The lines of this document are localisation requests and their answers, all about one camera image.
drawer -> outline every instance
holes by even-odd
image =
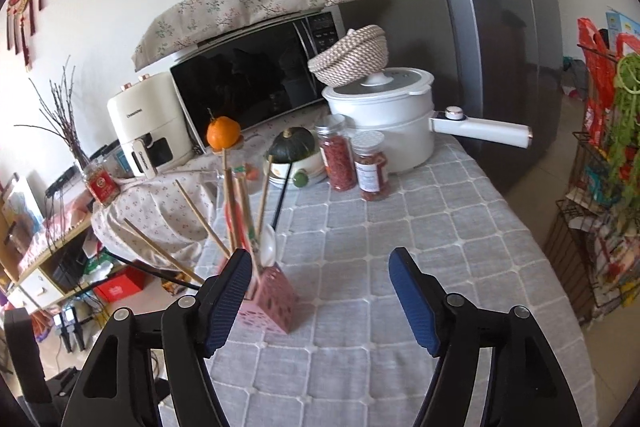
[[[12,305],[16,308],[26,308],[27,313],[31,314],[38,309],[38,307],[31,301],[27,295],[20,289],[20,287],[15,287],[6,298],[11,302]]]
[[[20,287],[27,292],[41,308],[45,308],[57,300],[62,299],[64,295],[40,269],[35,269],[33,273],[20,284]]]

gray refrigerator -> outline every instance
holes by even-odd
[[[387,34],[389,66],[428,70],[436,108],[529,125],[521,150],[465,139],[498,190],[506,192],[556,137],[562,38],[557,0],[362,0],[340,7],[345,28]]]

jar label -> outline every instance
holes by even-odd
[[[102,171],[95,178],[90,179],[89,190],[94,194],[95,199],[104,203],[117,190],[117,185],[106,171]]]
[[[358,185],[365,192],[380,192],[380,180],[378,179],[378,165],[363,165],[356,163]]]

pot handle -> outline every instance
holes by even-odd
[[[437,113],[431,118],[434,132],[454,134],[467,138],[478,138],[496,143],[504,143],[526,149],[531,145],[531,127],[517,123],[469,118],[459,107],[447,107],[445,113]]]

floral microwave cover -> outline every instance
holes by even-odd
[[[156,17],[136,47],[136,71],[192,44],[282,15],[355,0],[183,0]]]

